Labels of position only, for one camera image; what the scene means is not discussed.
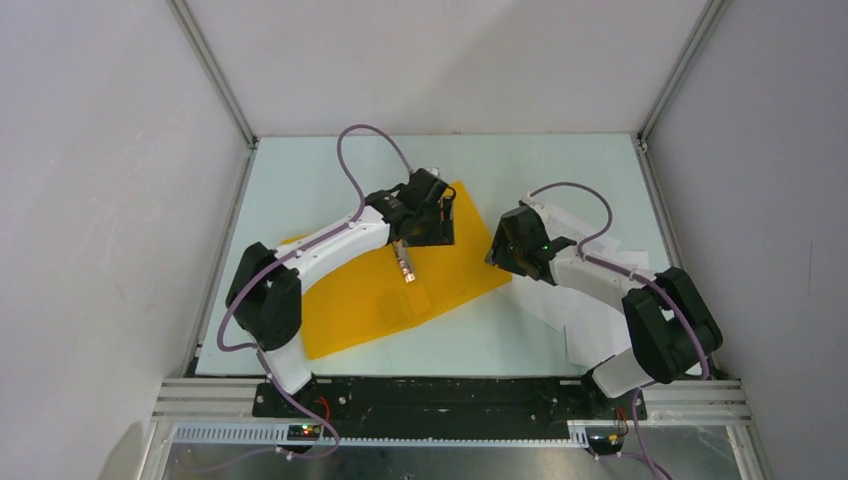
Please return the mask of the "metal folder clip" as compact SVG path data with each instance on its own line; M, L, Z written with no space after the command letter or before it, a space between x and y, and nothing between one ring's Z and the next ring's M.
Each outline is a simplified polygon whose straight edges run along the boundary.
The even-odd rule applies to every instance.
M404 281L406 283L414 282L416 273L405 243L403 241L393 242L392 249Z

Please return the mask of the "printed paper sheet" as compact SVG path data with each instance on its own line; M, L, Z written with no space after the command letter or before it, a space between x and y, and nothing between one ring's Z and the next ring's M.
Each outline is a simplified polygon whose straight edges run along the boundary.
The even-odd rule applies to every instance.
M555 279L568 293L550 324L564 333L570 363L592 367L631 349L623 296L644 263L633 263L631 252L625 258L574 254L556 263Z
M529 195L513 212L519 232L508 239L519 241L519 263L504 288L509 298L557 331L623 315L627 277L597 265L593 251L580 256L577 245L584 236L570 227L569 214Z

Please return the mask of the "orange plastic folder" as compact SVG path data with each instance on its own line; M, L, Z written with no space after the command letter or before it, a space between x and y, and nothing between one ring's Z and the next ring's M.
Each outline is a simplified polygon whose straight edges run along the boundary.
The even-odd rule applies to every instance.
M301 336L316 360L424 324L507 284L485 262L492 235L470 194L454 182L455 243L408 250L408 282L390 246L363 254L316 282L303 297Z

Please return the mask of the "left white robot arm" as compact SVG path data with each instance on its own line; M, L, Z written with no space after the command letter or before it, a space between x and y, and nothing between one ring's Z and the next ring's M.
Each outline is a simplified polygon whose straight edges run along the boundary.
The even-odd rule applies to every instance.
M330 226L275 249L245 249L225 297L226 320L250 337L250 347L279 391L278 404L304 416L316 390L302 338L302 298L350 261L393 243L436 247L454 243L456 190L428 169L388 190L361 194L357 208Z

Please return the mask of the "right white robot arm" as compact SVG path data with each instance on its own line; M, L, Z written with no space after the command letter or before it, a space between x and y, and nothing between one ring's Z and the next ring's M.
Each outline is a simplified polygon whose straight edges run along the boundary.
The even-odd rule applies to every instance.
M709 356L723 335L690 275L678 267L662 272L628 269L553 237L541 211L528 204L503 214L487 254L489 264L546 285L570 289L623 315L630 348L596 365L583 378L585 411L606 418L622 395L652 384L670 384L700 366L707 378Z

